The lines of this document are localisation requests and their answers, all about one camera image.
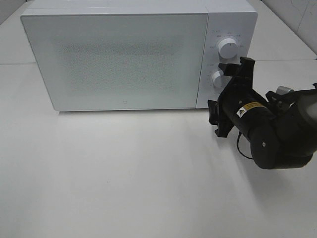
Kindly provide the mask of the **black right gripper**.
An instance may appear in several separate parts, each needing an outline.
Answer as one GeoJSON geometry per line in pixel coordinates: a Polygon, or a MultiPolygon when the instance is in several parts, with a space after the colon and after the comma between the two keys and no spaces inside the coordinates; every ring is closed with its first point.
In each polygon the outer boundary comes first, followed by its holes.
{"type": "Polygon", "coordinates": [[[223,75],[231,77],[218,100],[208,100],[209,123],[217,125],[215,133],[218,137],[227,137],[234,127],[233,118],[253,89],[254,65],[255,61],[248,57],[240,57],[240,64],[218,64],[223,75]]]}

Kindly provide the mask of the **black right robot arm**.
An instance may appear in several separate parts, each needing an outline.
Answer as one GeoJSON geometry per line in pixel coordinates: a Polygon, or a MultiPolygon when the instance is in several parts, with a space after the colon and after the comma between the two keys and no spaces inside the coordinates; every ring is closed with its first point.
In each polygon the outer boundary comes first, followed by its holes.
{"type": "Polygon", "coordinates": [[[278,87],[261,96],[253,89],[254,65],[247,57],[218,65],[230,81],[216,101],[208,100],[209,123],[221,138],[236,127],[262,169],[301,168],[317,150],[317,90],[278,87]]]}

